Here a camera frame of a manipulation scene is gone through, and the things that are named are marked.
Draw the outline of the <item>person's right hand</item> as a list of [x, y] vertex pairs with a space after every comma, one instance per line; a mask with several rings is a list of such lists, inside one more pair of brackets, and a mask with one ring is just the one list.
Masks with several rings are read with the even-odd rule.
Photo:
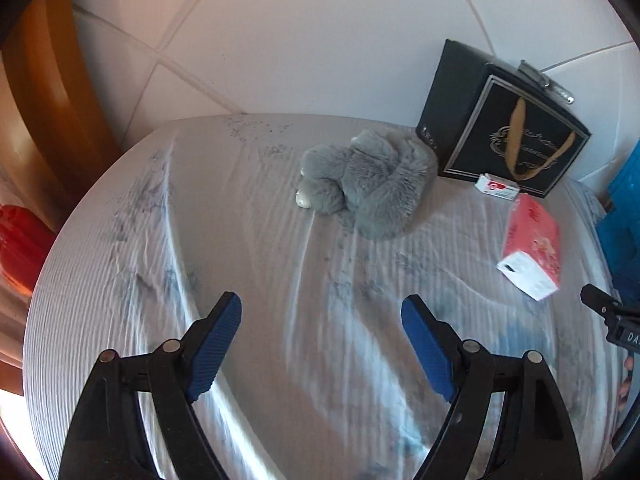
[[617, 393], [617, 411], [619, 412], [625, 411], [628, 403], [629, 391], [632, 384], [632, 372], [634, 371], [634, 356], [632, 354], [626, 357], [624, 361], [624, 369], [626, 370], [627, 376], [620, 384], [620, 388]]

